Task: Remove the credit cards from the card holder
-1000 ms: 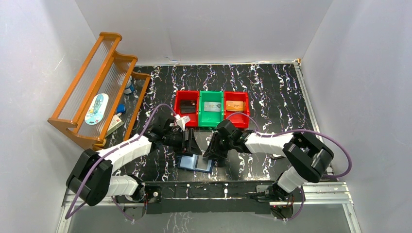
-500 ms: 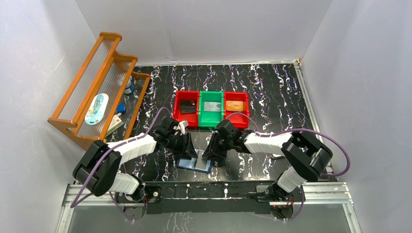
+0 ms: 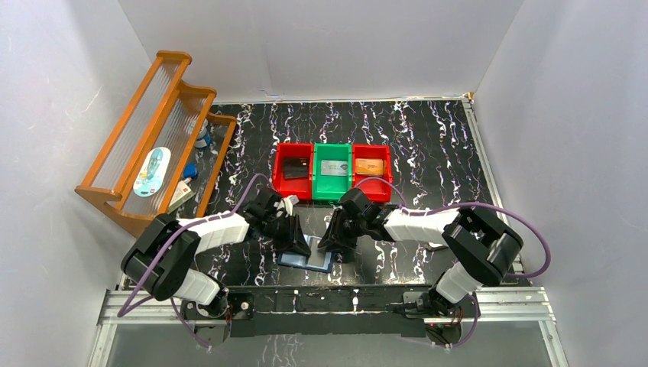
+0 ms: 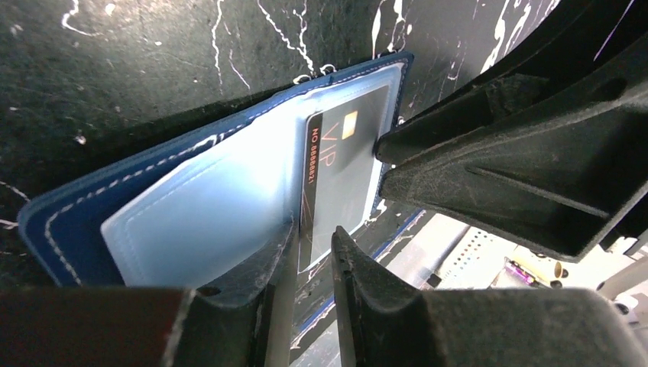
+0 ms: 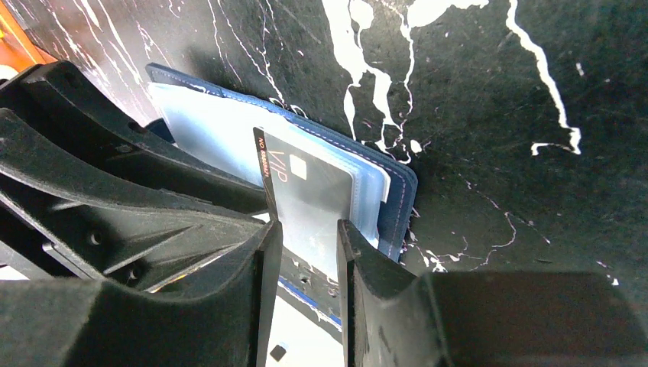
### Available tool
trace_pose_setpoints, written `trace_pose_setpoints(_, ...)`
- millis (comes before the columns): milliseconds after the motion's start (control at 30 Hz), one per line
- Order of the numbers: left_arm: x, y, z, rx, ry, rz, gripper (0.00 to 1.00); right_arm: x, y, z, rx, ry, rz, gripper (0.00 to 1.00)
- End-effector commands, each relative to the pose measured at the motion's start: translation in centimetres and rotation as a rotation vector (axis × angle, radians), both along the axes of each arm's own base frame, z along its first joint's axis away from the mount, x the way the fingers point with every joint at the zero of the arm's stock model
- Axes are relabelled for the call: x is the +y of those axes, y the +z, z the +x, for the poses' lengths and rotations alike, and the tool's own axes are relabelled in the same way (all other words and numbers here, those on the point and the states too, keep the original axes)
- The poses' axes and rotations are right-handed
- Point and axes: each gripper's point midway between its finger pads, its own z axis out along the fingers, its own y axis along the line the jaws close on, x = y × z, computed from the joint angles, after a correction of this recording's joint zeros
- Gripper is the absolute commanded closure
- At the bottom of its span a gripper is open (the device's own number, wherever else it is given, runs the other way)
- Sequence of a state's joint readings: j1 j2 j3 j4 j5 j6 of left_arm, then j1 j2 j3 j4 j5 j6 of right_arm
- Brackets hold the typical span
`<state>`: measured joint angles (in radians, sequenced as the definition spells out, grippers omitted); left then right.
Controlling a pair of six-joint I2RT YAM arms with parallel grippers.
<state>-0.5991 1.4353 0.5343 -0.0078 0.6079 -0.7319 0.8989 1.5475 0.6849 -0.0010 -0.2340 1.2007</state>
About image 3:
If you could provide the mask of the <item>blue leather card holder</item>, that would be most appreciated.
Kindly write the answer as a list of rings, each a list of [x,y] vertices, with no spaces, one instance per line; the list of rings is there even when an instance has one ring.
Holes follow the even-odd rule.
[[[304,239],[311,250],[311,256],[306,257],[294,252],[284,252],[277,260],[278,265],[330,273],[332,271],[333,256],[331,252],[325,252],[324,248],[318,247],[321,238],[314,235],[305,235]]]

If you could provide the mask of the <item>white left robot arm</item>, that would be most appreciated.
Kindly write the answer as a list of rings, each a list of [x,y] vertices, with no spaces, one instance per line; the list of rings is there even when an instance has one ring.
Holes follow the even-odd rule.
[[[155,300],[177,297],[193,301],[210,318],[228,309],[228,289],[215,278],[191,268],[197,254],[253,236],[273,241],[277,252],[310,256],[295,195],[281,196],[268,187],[233,210],[203,219],[181,220],[156,216],[122,259],[121,270]]]

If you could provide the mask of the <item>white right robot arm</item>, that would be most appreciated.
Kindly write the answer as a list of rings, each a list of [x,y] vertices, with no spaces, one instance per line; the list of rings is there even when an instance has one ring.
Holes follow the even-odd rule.
[[[456,263],[419,301],[441,317],[451,316],[461,300],[482,286],[498,286],[523,247],[521,237],[483,203],[461,203],[451,209],[407,209],[375,203],[358,188],[340,199],[318,246],[347,252],[357,239],[428,242],[447,246]]]

